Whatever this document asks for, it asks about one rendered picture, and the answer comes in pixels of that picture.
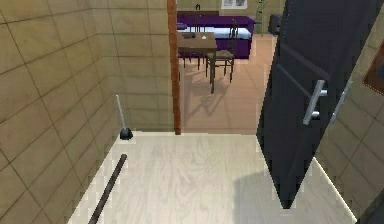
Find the dark wooden chair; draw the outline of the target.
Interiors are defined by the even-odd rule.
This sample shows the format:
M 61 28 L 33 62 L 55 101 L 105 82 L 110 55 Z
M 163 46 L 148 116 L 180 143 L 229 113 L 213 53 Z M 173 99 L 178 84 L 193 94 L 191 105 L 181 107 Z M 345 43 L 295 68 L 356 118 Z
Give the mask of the dark wooden chair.
M 235 52 L 238 42 L 238 29 L 239 26 L 237 22 L 234 21 L 229 28 L 227 48 L 205 55 L 206 67 L 210 70 L 210 83 L 214 82 L 217 62 L 223 62 L 222 67 L 224 70 L 226 70 L 227 67 L 230 67 L 231 69 L 234 68 Z
M 191 24 L 190 31 L 200 32 L 201 31 L 201 20 L 205 16 L 204 12 L 201 10 L 201 5 L 195 5 L 195 12 L 192 14 L 193 23 Z

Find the black plunger with grey stick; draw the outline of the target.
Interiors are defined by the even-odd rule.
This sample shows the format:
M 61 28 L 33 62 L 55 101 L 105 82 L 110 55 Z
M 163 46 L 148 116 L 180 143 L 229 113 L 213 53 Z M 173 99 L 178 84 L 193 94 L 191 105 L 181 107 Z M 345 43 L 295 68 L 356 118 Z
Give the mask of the black plunger with grey stick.
M 123 110 L 122 110 L 119 96 L 116 96 L 116 102 L 118 105 L 119 116 L 120 116 L 120 120 L 121 120 L 121 124 L 122 124 L 122 129 L 120 130 L 120 139 L 121 140 L 130 140 L 133 138 L 133 133 L 125 124 L 125 119 L 124 119 Z

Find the brown wooden table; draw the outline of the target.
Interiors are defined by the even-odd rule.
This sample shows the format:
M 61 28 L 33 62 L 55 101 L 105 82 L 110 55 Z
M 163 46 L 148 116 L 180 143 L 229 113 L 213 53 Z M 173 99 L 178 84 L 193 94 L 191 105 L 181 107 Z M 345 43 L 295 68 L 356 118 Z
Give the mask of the brown wooden table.
M 213 58 L 209 62 L 211 93 L 214 93 L 215 84 L 215 62 L 216 62 L 216 40 L 213 32 L 196 32 L 194 38 L 184 38 L 181 32 L 177 33 L 178 52 L 186 57 L 188 53 L 204 54 L 212 53 Z

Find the black room door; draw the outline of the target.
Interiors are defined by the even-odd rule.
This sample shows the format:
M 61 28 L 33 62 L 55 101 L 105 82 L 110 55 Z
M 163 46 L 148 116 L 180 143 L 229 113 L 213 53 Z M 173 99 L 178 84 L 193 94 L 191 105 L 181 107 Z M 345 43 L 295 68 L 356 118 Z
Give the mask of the black room door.
M 278 199 L 289 209 L 384 0 L 286 0 L 257 139 Z M 318 80 L 320 116 L 303 124 Z

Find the dark long rod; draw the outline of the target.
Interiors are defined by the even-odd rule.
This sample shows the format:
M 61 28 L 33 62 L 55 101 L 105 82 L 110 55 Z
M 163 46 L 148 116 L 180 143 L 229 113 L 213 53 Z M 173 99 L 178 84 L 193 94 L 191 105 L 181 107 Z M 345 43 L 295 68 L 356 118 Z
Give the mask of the dark long rod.
M 113 170 L 113 173 L 111 174 L 111 176 L 108 180 L 107 185 L 105 186 L 105 188 L 103 190 L 103 194 L 102 194 L 101 198 L 99 199 L 98 204 L 97 204 L 96 208 L 94 209 L 90 220 L 88 221 L 88 224 L 97 224 L 97 222 L 101 216 L 101 213 L 102 213 L 102 211 L 103 211 L 103 209 L 107 203 L 109 195 L 112 192 L 112 189 L 115 185 L 115 182 L 116 182 L 117 178 L 119 177 L 120 172 L 121 172 L 123 165 L 124 165 L 126 160 L 127 160 L 127 155 L 122 154 L 118 160 L 117 165 L 115 166 L 115 168 Z

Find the dark blue bin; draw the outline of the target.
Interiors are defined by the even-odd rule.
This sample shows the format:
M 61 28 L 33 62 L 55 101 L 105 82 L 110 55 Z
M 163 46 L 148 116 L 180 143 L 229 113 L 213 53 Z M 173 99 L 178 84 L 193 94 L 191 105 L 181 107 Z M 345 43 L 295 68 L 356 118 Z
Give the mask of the dark blue bin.
M 268 32 L 270 34 L 278 35 L 280 33 L 281 20 L 282 20 L 281 14 L 270 15 L 270 20 L 268 25 Z

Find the brown door frame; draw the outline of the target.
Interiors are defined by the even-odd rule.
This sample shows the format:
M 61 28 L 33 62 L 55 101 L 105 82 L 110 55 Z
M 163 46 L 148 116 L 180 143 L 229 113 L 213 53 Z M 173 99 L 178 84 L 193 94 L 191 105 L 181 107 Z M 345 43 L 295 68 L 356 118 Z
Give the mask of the brown door frame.
M 169 47 L 171 63 L 172 99 L 174 115 L 174 132 L 181 134 L 181 110 L 180 110 L 180 84 L 179 84 L 179 61 L 177 49 L 177 28 L 176 28 L 176 0 L 167 0 Z

